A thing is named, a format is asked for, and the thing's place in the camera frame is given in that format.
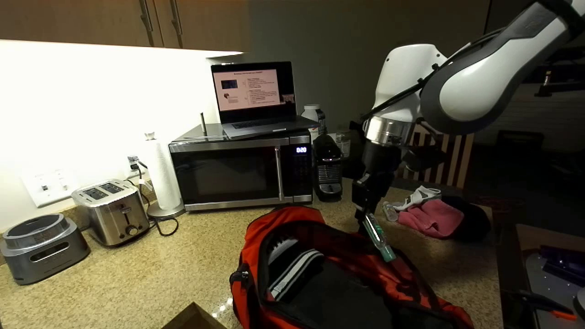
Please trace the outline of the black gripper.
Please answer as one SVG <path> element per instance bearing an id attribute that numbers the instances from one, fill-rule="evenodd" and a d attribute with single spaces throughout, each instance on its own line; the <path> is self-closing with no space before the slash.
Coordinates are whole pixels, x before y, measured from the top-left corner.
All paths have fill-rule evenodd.
<path id="1" fill-rule="evenodd" d="M 367 140 L 361 148 L 361 171 L 352 181 L 352 203 L 363 212 L 372 212 L 387 193 L 398 164 L 398 146 L 378 146 Z"/>

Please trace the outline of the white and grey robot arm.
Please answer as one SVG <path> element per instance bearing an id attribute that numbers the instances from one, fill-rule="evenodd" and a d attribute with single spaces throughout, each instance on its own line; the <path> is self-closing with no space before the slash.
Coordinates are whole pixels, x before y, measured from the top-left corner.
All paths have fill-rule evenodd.
<path id="1" fill-rule="evenodd" d="M 445 159 L 434 146 L 409 144 L 416 124 L 451 135 L 485 128 L 527 73 L 582 33 L 582 20 L 585 0 L 535 0 L 451 55 L 432 44 L 390 49 L 363 115 L 361 173 L 352 181 L 357 210 L 376 208 L 398 166 L 423 171 Z"/>

